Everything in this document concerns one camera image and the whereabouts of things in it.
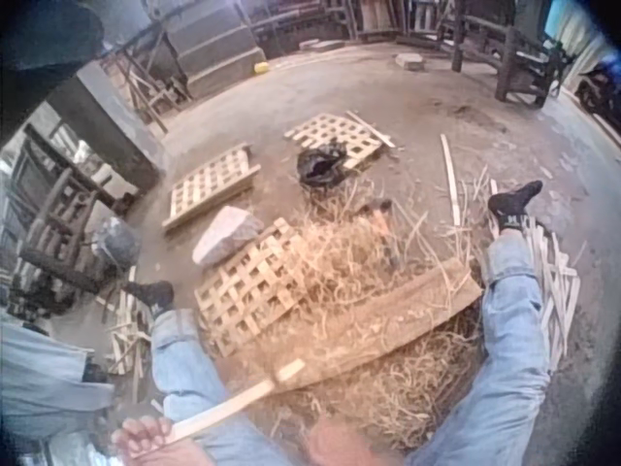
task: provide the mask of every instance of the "yellow object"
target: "yellow object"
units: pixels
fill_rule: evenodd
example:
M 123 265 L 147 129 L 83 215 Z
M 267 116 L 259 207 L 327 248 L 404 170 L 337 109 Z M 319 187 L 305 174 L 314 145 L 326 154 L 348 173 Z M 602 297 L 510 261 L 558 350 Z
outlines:
M 267 61 L 262 61 L 261 63 L 254 64 L 254 73 L 257 75 L 262 75 L 263 73 L 267 73 L 270 71 L 270 64 Z

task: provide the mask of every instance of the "foot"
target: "foot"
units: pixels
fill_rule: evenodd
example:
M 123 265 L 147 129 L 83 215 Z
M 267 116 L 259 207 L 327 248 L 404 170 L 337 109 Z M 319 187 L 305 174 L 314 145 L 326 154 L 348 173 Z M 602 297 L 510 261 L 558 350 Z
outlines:
M 526 216 L 526 206 L 543 188 L 543 182 L 535 181 L 524 184 L 511 192 L 494 194 L 487 201 L 487 207 L 498 220 L 500 231 L 505 228 L 522 229 Z
M 123 289 L 150 307 L 153 319 L 174 308 L 175 291 L 170 282 L 127 283 Z

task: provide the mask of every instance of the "woven lattice panel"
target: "woven lattice panel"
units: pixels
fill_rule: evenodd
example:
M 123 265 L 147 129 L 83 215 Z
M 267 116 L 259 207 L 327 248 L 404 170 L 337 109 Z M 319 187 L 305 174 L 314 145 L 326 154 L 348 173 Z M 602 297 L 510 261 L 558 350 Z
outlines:
M 260 166 L 248 167 L 248 145 L 232 148 L 197 168 L 173 187 L 171 213 L 164 228 L 172 228 L 214 202 L 250 186 Z
M 195 290 L 201 326 L 222 356 L 253 339 L 300 301 L 302 280 L 287 270 L 282 259 L 302 241 L 279 218 Z
M 305 149 L 316 149 L 337 138 L 347 147 L 348 160 L 343 165 L 352 169 L 373 155 L 381 146 L 360 123 L 341 116 L 321 114 L 284 133 L 285 138 L 298 142 Z

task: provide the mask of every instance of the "person's right hand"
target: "person's right hand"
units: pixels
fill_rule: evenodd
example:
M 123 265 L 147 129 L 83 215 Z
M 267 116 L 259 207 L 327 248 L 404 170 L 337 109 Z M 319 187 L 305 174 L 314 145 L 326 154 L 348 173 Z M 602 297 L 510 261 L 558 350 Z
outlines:
M 126 419 L 112 436 L 125 466 L 213 466 L 205 452 L 191 439 L 164 445 L 173 423 L 166 417 Z M 144 451 L 139 457 L 133 457 Z

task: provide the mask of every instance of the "blue denim jeans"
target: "blue denim jeans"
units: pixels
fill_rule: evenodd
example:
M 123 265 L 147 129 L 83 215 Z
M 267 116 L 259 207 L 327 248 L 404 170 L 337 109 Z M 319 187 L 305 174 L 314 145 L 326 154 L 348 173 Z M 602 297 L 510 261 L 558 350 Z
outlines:
M 541 297 L 524 240 L 502 236 L 489 249 L 483 299 L 488 357 L 470 393 L 431 441 L 406 458 L 418 465 L 519 465 L 549 382 L 548 352 L 539 328 Z M 227 398 L 203 353 L 190 310 L 161 316 L 152 335 L 153 377 L 173 421 Z M 291 462 L 243 415 L 196 441 L 217 466 L 283 466 Z

